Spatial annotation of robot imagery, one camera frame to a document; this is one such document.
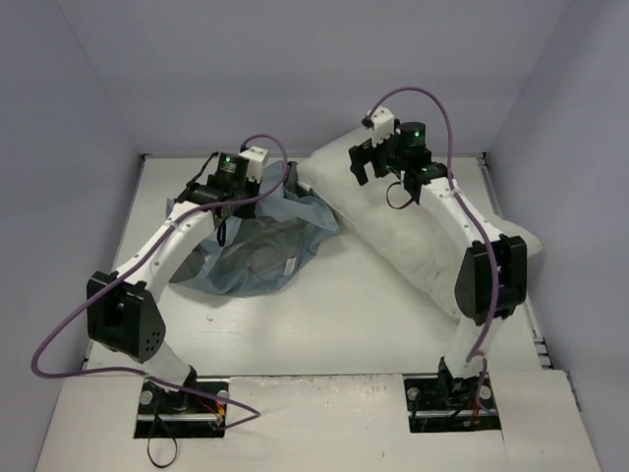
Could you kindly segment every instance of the white pillow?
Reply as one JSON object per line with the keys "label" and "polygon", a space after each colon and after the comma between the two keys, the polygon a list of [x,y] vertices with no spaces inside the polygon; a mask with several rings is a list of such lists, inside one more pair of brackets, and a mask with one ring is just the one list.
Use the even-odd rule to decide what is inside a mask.
{"label": "white pillow", "polygon": [[[368,139],[370,132],[358,129],[315,151],[297,168],[300,186],[312,189],[336,213],[342,224],[358,234],[415,287],[427,292],[453,320],[461,319],[454,298],[454,284],[463,261],[454,242],[426,209],[412,204],[395,210],[385,199],[394,175],[376,179],[366,166],[369,182],[361,187],[350,172],[348,149]],[[391,190],[391,202],[399,206],[402,191]],[[473,204],[472,196],[467,195]],[[495,214],[486,219],[507,236],[521,236],[529,257],[542,250],[542,243],[529,231]]]}

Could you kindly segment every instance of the white table surface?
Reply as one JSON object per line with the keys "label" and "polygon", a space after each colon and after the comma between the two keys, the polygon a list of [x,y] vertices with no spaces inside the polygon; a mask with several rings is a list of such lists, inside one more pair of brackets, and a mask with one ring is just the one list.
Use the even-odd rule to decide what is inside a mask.
{"label": "white table surface", "polygon": [[[146,163],[118,263],[199,165]],[[470,200],[490,210],[476,160],[457,159],[455,172]],[[232,398],[262,413],[221,440],[179,440],[173,472],[600,471],[565,375],[541,369],[523,310],[490,351],[502,431],[411,435],[399,374],[433,373],[456,326],[351,234],[323,243],[277,294],[230,299],[169,287],[159,307],[179,355],[203,375],[232,376]],[[89,358],[90,367],[128,364],[99,346]],[[380,375],[333,375],[355,373]],[[238,377],[253,374],[332,376]],[[64,381],[37,472],[155,470],[146,440],[133,439],[141,387],[128,376]],[[227,422],[242,415],[230,408]],[[151,449],[167,460],[172,442]]]}
{"label": "white table surface", "polygon": [[[491,376],[502,431],[412,435],[402,377],[232,379],[232,398],[262,416],[223,439],[179,440],[172,472],[600,472],[559,371]],[[142,380],[64,382],[37,472],[154,471],[134,440]],[[229,408],[227,421],[243,417]],[[172,457],[153,440],[155,459]]]}
{"label": "white table surface", "polygon": [[[117,263],[143,245],[200,168],[200,158],[149,158]],[[454,172],[481,211],[491,203],[475,158],[455,158]],[[278,293],[211,296],[170,285],[159,309],[169,344],[200,375],[434,373],[456,324],[357,236],[343,231]],[[504,325],[488,355],[491,371],[535,371],[538,354],[524,309]],[[90,368],[130,366],[94,345]]]}

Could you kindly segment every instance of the white wall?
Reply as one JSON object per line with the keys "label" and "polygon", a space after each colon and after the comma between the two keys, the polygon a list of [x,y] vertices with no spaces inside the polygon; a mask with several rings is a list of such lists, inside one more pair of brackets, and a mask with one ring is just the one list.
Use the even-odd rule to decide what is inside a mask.
{"label": "white wall", "polygon": [[[138,158],[54,0],[0,2],[0,470],[34,470],[60,382],[32,351],[111,268]],[[45,355],[76,369],[85,324]]]}
{"label": "white wall", "polygon": [[502,129],[506,216],[545,244],[531,294],[604,471],[629,464],[629,3],[573,0]]}
{"label": "white wall", "polygon": [[[143,151],[229,148],[254,132],[311,152],[386,91],[445,103],[457,151],[488,150],[567,0],[59,0]],[[421,116],[426,99],[391,101]]]}

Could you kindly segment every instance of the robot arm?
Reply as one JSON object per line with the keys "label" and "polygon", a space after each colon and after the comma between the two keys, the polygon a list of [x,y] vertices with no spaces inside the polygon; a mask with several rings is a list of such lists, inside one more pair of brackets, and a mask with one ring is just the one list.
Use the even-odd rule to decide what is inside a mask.
{"label": "robot arm", "polygon": [[131,357],[152,377],[194,386],[195,370],[165,340],[166,325],[157,308],[159,298],[181,263],[222,219],[231,214],[254,217],[255,204],[200,211],[180,224],[175,221],[195,207],[256,196],[266,155],[267,151],[260,147],[251,147],[238,155],[220,153],[216,173],[208,176],[205,185],[196,179],[188,183],[166,220],[135,255],[111,274],[96,272],[92,276],[87,284],[88,297],[149,254],[164,231],[175,225],[172,234],[142,267],[88,308],[87,333],[92,340]]}
{"label": "robot arm", "polygon": [[[432,162],[426,147],[424,123],[400,123],[391,112],[378,107],[364,120],[372,137],[349,149],[350,169],[360,185],[368,181],[365,165],[370,163],[376,178],[394,173],[416,204],[425,207],[452,237],[463,262],[455,285],[455,298],[464,317],[451,347],[441,358],[439,384],[444,397],[467,394],[483,370],[481,357],[470,357],[476,349],[487,354],[491,340],[503,320],[513,314],[526,297],[527,250],[520,237],[507,237],[488,223],[482,214],[448,180],[445,165]],[[482,235],[461,207],[466,206],[488,236],[498,264],[498,298],[494,319],[481,345],[476,346],[489,311],[491,269]]]}

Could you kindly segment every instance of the blue bag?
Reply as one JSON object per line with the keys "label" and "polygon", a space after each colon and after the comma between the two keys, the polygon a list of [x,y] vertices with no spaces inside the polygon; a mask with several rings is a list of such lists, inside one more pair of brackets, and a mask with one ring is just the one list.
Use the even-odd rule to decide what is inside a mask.
{"label": "blue bag", "polygon": [[[265,167],[259,191],[272,187],[281,173],[281,162]],[[339,229],[324,202],[296,195],[296,181],[289,178],[258,202],[255,219],[228,218],[224,247],[219,246],[214,231],[184,261],[171,283],[236,297],[282,288],[316,256],[319,244]],[[169,200],[168,213],[172,206]]]}

